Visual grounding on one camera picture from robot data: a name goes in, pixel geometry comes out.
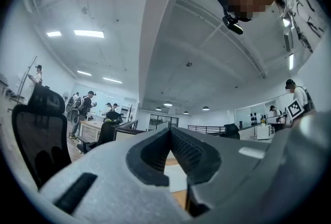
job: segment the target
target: white ceiling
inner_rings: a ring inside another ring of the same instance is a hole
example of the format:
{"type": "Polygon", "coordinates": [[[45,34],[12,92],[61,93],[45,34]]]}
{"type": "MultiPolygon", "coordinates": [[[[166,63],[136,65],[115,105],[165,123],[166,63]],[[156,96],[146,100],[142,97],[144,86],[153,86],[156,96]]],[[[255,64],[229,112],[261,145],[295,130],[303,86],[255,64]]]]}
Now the white ceiling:
{"type": "Polygon", "coordinates": [[[235,91],[270,84],[270,78],[288,73],[290,54],[277,6],[241,22],[241,36],[224,26],[222,13],[217,0],[176,1],[167,27],[157,37],[142,108],[155,110],[170,101],[177,114],[201,113],[204,105],[234,109],[235,91]]]}
{"type": "Polygon", "coordinates": [[[78,78],[138,92],[138,57],[146,0],[28,0],[42,40],[78,78]],[[103,31],[104,38],[80,37],[74,29],[103,31]],[[49,38],[46,32],[60,31],[49,38]],[[88,72],[90,76],[77,73],[88,72]]]}

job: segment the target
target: ceiling light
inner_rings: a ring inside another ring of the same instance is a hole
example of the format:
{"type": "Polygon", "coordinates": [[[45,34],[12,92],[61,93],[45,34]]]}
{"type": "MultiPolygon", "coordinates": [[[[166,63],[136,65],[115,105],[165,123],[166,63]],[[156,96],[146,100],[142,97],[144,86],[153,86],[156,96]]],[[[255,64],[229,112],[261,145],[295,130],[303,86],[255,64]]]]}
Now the ceiling light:
{"type": "Polygon", "coordinates": [[[77,36],[92,36],[104,38],[103,32],[99,31],[73,30],[73,32],[77,36]]]}
{"type": "Polygon", "coordinates": [[[293,69],[293,63],[294,63],[294,54],[291,54],[289,56],[289,62],[290,62],[290,70],[293,69]]]}
{"type": "Polygon", "coordinates": [[[54,31],[54,32],[47,33],[47,35],[49,37],[52,37],[52,36],[61,36],[61,33],[60,33],[60,31],[54,31]]]}
{"type": "Polygon", "coordinates": [[[108,79],[108,78],[103,78],[104,80],[107,80],[107,81],[113,81],[113,82],[118,82],[118,83],[122,83],[122,81],[115,81],[115,80],[112,80],[112,79],[108,79]]]}
{"type": "Polygon", "coordinates": [[[89,76],[92,76],[91,74],[89,74],[89,73],[86,73],[86,72],[82,72],[82,71],[79,71],[79,70],[77,70],[77,72],[78,73],[80,73],[80,74],[84,74],[84,75],[89,75],[89,76]]]}
{"type": "Polygon", "coordinates": [[[289,21],[289,19],[283,18],[283,24],[285,27],[288,27],[291,24],[291,22],[289,21]]]}

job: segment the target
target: wooden floor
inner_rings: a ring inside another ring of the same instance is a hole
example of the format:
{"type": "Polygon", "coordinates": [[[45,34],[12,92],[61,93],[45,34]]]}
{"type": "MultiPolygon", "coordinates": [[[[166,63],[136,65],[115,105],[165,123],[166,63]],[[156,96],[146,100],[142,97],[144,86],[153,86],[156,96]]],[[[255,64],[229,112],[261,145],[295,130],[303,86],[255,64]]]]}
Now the wooden floor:
{"type": "MultiPolygon", "coordinates": [[[[0,99],[0,129],[2,133],[1,136],[1,147],[2,151],[5,154],[6,161],[10,166],[13,174],[15,175],[16,179],[20,181],[22,184],[28,186],[32,190],[37,191],[37,186],[26,167],[24,159],[20,153],[20,150],[17,146],[12,126],[11,126],[11,111],[7,112],[8,108],[13,108],[15,103],[9,100],[3,101],[0,99]]],[[[71,131],[71,124],[67,126],[67,145],[68,145],[68,152],[72,162],[75,162],[79,158],[83,156],[83,154],[79,153],[77,149],[77,144],[79,143],[77,139],[69,138],[69,132],[71,131]]],[[[89,128],[84,127],[83,130],[83,138],[87,141],[93,142],[95,141],[95,131],[89,128]]],[[[168,159],[166,162],[166,166],[169,165],[176,165],[178,164],[176,159],[168,159]]],[[[174,192],[172,193],[173,197],[176,201],[180,204],[182,208],[185,208],[185,201],[186,201],[186,190],[174,192]]]]}

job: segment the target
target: office chair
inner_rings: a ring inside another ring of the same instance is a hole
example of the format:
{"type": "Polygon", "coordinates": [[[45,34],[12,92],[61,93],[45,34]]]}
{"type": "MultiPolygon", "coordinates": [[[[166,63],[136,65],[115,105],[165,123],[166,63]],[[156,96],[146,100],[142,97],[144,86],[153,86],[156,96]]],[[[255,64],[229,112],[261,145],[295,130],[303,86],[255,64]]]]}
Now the office chair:
{"type": "Polygon", "coordinates": [[[82,144],[77,144],[77,148],[82,153],[85,154],[97,146],[114,141],[115,140],[115,128],[117,126],[118,126],[118,123],[116,123],[116,122],[111,122],[111,121],[104,122],[101,126],[99,139],[98,139],[98,141],[95,141],[95,142],[87,142],[82,137],[78,136],[78,139],[82,142],[82,144]]]}
{"type": "Polygon", "coordinates": [[[220,137],[230,138],[230,139],[240,139],[240,135],[238,133],[239,129],[235,124],[224,125],[225,133],[221,134],[220,137]]]}
{"type": "Polygon", "coordinates": [[[38,188],[71,163],[64,110],[59,94],[36,84],[28,104],[18,104],[12,111],[18,147],[38,188]]]}

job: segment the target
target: jeans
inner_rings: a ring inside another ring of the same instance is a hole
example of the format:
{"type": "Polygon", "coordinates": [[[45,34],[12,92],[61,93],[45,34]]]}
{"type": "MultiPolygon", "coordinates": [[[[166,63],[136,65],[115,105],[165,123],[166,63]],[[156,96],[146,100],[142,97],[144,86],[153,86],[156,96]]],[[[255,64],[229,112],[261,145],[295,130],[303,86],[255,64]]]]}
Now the jeans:
{"type": "Polygon", "coordinates": [[[81,121],[85,120],[85,115],[76,115],[75,117],[71,117],[71,123],[76,123],[71,128],[71,134],[74,135],[77,131],[77,128],[79,127],[79,131],[81,129],[81,121]]]}

